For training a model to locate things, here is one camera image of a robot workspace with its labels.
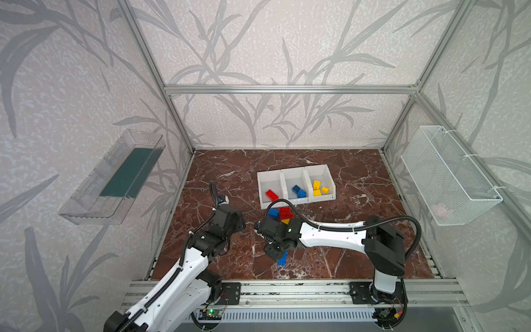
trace clear plastic tray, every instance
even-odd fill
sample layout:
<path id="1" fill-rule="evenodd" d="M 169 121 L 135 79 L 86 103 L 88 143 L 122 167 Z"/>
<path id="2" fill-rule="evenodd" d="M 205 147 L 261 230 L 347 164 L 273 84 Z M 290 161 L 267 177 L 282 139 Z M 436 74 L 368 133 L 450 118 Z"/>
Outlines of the clear plastic tray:
<path id="1" fill-rule="evenodd" d="M 161 134 L 124 131 L 59 215 L 78 225 L 121 224 L 165 147 Z"/>

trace black mounting plate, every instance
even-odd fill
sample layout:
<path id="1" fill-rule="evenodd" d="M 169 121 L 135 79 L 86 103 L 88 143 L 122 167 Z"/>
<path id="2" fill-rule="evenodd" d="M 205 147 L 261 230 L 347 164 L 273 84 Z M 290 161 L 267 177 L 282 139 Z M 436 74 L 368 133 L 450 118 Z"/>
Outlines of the black mounting plate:
<path id="1" fill-rule="evenodd" d="M 370 290 L 370 286 L 372 284 L 372 281 L 366 281 L 366 282 L 351 282 L 348 284 L 349 288 L 349 295 L 352 298 L 352 304 L 379 304 L 379 303 L 386 303 L 385 301 L 376 301 Z M 392 295 L 389 295 L 390 297 L 394 298 L 394 296 L 398 297 L 399 299 L 404 298 L 404 291 L 402 290 L 402 283 L 397 282 L 395 287 L 395 292 Z"/>
<path id="2" fill-rule="evenodd" d="M 222 295 L 216 304 L 219 305 L 238 305 L 239 304 L 239 296 L 240 296 L 240 290 L 242 289 L 241 283 L 221 283 L 221 293 L 225 293 L 227 295 Z"/>

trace white robotic arm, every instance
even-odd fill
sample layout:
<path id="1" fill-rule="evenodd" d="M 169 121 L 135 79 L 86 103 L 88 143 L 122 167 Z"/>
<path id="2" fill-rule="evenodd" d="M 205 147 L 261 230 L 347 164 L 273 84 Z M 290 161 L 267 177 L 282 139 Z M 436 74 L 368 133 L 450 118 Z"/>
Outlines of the white robotic arm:
<path id="1" fill-rule="evenodd" d="M 264 252 L 272 260 L 278 261 L 286 250 L 300 245 L 359 251 L 366 254 L 375 267 L 374 288 L 389 295 L 395 292 L 397 278 L 405 272 L 406 253 L 404 236 L 388 225 L 388 220 L 371 216 L 367 222 L 319 223 L 306 219 L 292 208 L 298 217 L 290 219 L 287 225 L 266 215 L 254 227 L 268 242 Z"/>
<path id="2" fill-rule="evenodd" d="M 217 192 L 212 195 L 216 200 Z M 181 258 L 160 282 L 125 314 L 115 311 L 104 332 L 173 332 L 197 307 L 220 297 L 221 277 L 206 270 L 235 232 L 245 228 L 242 213 L 227 204 L 214 209 L 206 231 L 198 227 L 187 237 Z"/>
<path id="3" fill-rule="evenodd" d="M 364 225 L 364 222 L 353 224 L 315 223 L 320 226 L 343 227 L 347 229 L 362 227 Z M 333 246 L 336 248 L 351 249 L 365 253 L 365 244 L 363 244 L 365 238 L 366 231 L 331 232 L 321 231 L 306 223 L 301 226 L 300 241 L 304 246 Z M 374 287 L 379 291 L 392 294 L 395 291 L 396 282 L 397 276 L 387 275 L 377 269 L 374 270 Z"/>
<path id="4" fill-rule="evenodd" d="M 212 197 L 216 201 L 217 193 Z M 227 202 L 214 210 L 201 225 L 210 223 L 209 229 L 200 231 L 199 226 L 191 232 L 179 262 L 125 314 L 114 312 L 105 322 L 104 332 L 172 332 L 197 307 L 220 297 L 221 277 L 206 268 L 223 252 L 232 234 L 244 229 L 245 223 L 241 212 Z M 255 225 L 255 231 L 268 242 L 264 252 L 271 259 L 278 261 L 286 250 L 299 245 L 359 251 L 375 266 L 374 289 L 368 297 L 374 300 L 373 304 L 389 297 L 394 300 L 397 277 L 404 274 L 405 260 L 420 240 L 420 226 L 416 220 L 418 237 L 404 253 L 404 236 L 386 225 L 390 219 L 381 221 L 372 216 L 366 222 L 336 224 L 314 222 L 297 214 L 299 218 L 292 218 L 287 225 L 270 217 L 264 217 Z"/>

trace wallpaper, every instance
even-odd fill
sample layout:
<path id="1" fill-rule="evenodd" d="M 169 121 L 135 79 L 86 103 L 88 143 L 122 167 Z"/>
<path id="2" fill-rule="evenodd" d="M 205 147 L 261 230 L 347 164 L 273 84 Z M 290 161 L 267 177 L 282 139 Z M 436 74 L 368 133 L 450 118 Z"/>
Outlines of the wallpaper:
<path id="1" fill-rule="evenodd" d="M 174 105 L 197 147 L 378 148 L 406 99 L 407 95 L 183 95 L 174 98 Z"/>
<path id="2" fill-rule="evenodd" d="M 101 331 L 161 237 L 190 156 L 114 2 L 0 2 L 0 330 Z M 125 129 L 166 148 L 119 226 L 61 205 Z"/>
<path id="3" fill-rule="evenodd" d="M 457 278 L 485 332 L 524 332 L 531 325 L 531 246 L 496 206 L 462 226 L 438 226 L 400 156 L 421 125 L 414 106 L 386 155 L 445 278 Z"/>
<path id="4" fill-rule="evenodd" d="M 166 84 L 412 84 L 457 3 L 131 1 Z"/>
<path id="5" fill-rule="evenodd" d="M 458 1 L 131 4 L 165 84 L 414 84 Z M 200 148 L 378 148 L 405 97 L 173 95 L 173 100 Z"/>
<path id="6" fill-rule="evenodd" d="M 423 92 L 531 215 L 530 5 L 475 5 Z"/>

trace black motor joint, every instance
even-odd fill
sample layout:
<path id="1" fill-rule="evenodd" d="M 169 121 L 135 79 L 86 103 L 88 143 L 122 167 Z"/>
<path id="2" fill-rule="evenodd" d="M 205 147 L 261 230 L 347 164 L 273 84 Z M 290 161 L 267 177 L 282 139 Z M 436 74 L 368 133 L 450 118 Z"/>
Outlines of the black motor joint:
<path id="1" fill-rule="evenodd" d="M 220 204 L 212 217 L 210 227 L 192 235 L 187 247 L 201 251 L 210 262 L 223 252 L 230 237 L 244 228 L 242 213 L 235 206 Z"/>
<path id="2" fill-rule="evenodd" d="M 266 217 L 262 222 L 256 223 L 254 229 L 268 244 L 264 252 L 273 261 L 278 261 L 288 249 L 297 247 L 301 238 L 301 226 L 304 221 L 300 218 L 292 218 L 286 225 L 271 217 Z"/>

